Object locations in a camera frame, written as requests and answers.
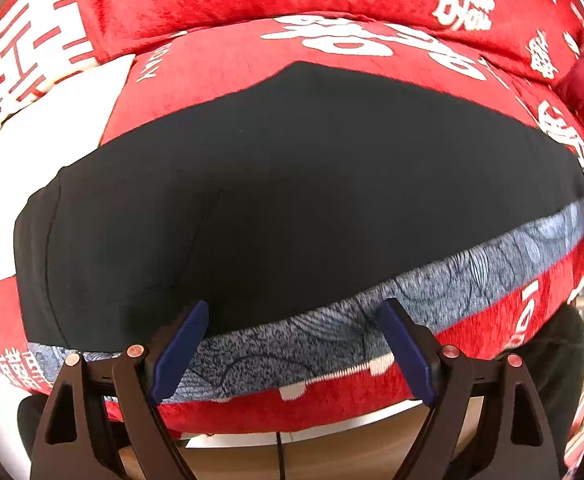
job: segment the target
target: blue gripper pad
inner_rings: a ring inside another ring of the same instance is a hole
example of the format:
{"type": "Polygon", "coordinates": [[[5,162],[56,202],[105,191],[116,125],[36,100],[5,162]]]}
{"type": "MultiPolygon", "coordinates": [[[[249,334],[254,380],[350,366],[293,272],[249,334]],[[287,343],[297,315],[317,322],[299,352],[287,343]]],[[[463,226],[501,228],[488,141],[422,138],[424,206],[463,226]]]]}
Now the blue gripper pad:
{"type": "Polygon", "coordinates": [[[383,331],[412,395],[421,399],[426,406],[432,407],[437,400],[433,370],[414,337],[415,328],[425,327],[415,325],[398,300],[385,300],[381,303],[376,311],[376,322],[383,331]],[[405,322],[395,312],[393,303],[405,314],[405,322]]]}
{"type": "Polygon", "coordinates": [[[209,319],[208,304],[199,301],[157,359],[154,364],[154,381],[149,391],[150,398],[157,405],[163,399],[173,396],[208,329],[209,319]]]}

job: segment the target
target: white fabric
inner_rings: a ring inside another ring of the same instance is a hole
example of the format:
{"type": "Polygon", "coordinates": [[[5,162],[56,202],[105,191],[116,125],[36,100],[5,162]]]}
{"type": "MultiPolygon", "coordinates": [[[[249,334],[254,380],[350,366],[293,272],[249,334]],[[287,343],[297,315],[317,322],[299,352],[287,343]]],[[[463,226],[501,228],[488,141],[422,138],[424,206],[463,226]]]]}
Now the white fabric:
{"type": "Polygon", "coordinates": [[[0,132],[0,280],[13,276],[13,232],[28,198],[64,166],[95,150],[128,78],[134,55],[54,86],[0,132]]]}

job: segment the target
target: gray patterned fabric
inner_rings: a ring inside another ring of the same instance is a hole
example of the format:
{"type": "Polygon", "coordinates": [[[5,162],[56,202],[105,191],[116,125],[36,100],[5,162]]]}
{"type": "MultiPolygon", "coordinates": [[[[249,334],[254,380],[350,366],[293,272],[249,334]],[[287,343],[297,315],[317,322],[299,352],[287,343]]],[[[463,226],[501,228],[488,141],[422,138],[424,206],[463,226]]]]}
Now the gray patterned fabric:
{"type": "MultiPolygon", "coordinates": [[[[545,272],[584,235],[584,199],[548,218],[445,260],[412,270],[352,298],[280,322],[214,336],[198,346],[166,402],[226,399],[354,367],[390,350],[372,314],[396,297],[434,333],[476,314],[545,272]]],[[[47,380],[75,350],[29,343],[47,380]]],[[[86,360],[116,354],[82,352],[86,360]]]]}

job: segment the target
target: gray fabric lining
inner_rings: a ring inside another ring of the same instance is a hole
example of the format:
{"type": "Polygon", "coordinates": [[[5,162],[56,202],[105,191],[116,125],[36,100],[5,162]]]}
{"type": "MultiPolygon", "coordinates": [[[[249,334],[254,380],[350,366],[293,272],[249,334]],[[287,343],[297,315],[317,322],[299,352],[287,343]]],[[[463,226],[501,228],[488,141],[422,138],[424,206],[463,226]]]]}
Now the gray fabric lining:
{"type": "MultiPolygon", "coordinates": [[[[438,333],[545,272],[583,236],[584,198],[556,215],[406,272],[352,298],[283,321],[207,338],[166,402],[227,399],[363,364],[390,351],[372,319],[385,298],[398,298],[416,323],[438,333]]],[[[28,345],[48,381],[54,381],[65,357],[75,351],[28,345]]],[[[116,355],[81,353],[88,361],[116,355]]]]}

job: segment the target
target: metal screw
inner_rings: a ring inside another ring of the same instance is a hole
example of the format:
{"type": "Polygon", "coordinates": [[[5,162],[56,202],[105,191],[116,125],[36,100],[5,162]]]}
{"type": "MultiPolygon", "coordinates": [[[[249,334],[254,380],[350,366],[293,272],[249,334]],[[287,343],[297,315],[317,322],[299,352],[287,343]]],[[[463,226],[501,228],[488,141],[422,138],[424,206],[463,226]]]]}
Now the metal screw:
{"type": "Polygon", "coordinates": [[[452,345],[445,345],[443,347],[443,355],[445,357],[449,357],[450,359],[455,359],[458,357],[459,355],[459,350],[456,346],[452,346],[452,345]]]}
{"type": "Polygon", "coordinates": [[[70,354],[68,357],[66,357],[66,365],[68,366],[74,366],[79,364],[79,361],[81,360],[81,356],[79,354],[70,354]]]}
{"type": "Polygon", "coordinates": [[[141,357],[145,351],[146,349],[143,348],[143,345],[132,345],[128,348],[128,357],[141,357]]]}
{"type": "Polygon", "coordinates": [[[508,362],[510,363],[510,366],[514,366],[515,368],[518,368],[523,364],[523,359],[521,359],[516,354],[510,354],[510,355],[508,355],[508,362]]]}

